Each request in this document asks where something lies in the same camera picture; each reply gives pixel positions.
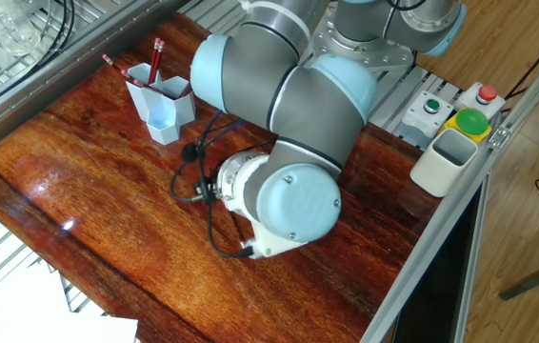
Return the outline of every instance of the wooden tabletop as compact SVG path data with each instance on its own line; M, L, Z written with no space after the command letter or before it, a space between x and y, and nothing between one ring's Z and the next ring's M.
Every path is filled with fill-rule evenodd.
M189 78L207 34L177 14L114 60L148 62L159 36L162 76ZM226 259L210 247L205 205L169 192L181 148L216 111L196 106L178 142L157 144L121 75L103 67L0 142L0 222L110 315L138 319L144 342L357 342L439 203L409 180L420 152L366 126L326 237L268 259ZM207 172L270 138L240 126L207 149ZM177 191L190 194L196 175L187 167ZM217 245L239 248L222 205L213 226Z

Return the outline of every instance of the white paper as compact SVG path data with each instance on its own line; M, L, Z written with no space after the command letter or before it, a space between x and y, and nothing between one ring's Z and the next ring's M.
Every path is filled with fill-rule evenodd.
M0 283L0 343L131 343L137 321L70 313L60 274L33 265Z

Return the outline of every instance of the red button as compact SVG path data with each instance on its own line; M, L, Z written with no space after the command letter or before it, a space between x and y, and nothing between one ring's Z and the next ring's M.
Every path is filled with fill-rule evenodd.
M491 101L496 98L496 90L492 86L482 86L479 89L479 97L486 100Z

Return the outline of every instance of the light blue joint cap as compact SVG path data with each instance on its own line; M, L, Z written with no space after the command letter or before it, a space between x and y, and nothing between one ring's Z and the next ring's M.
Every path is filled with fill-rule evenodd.
M343 0L343 1L350 4L368 4L370 2L375 2L377 0Z
M371 71L352 59L332 53L318 57L311 68L339 87L367 123L377 94L377 82Z
M448 50L449 46L451 45L451 42L453 41L453 38L456 37L458 34L458 31L460 28L462 28L462 23L464 23L464 19L467 17L467 7L462 4L462 7L460 8L460 13L458 14L458 18L456 19L456 22L453 23L453 26L451 27L451 30L449 30L449 33L443 40L437 44L436 47L432 48L432 50L428 52L424 52L424 54L438 57L445 53L445 51Z
M302 163L275 171L261 186L257 214L273 234L310 242L329 232L341 211L339 188L322 168Z
M195 95L221 111L223 101L223 52L229 36L211 34L197 49L191 63L191 88Z

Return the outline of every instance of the control box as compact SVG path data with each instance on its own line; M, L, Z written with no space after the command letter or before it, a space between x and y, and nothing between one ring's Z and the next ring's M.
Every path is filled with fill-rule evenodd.
M505 106L505 99L498 96L494 87L479 82L475 82L468 91L460 94L454 103L457 111L463 108L476 109L481 111L487 119L491 119L503 106Z
M422 91L406 110L396 135L415 147L425 149L452 111L450 103Z

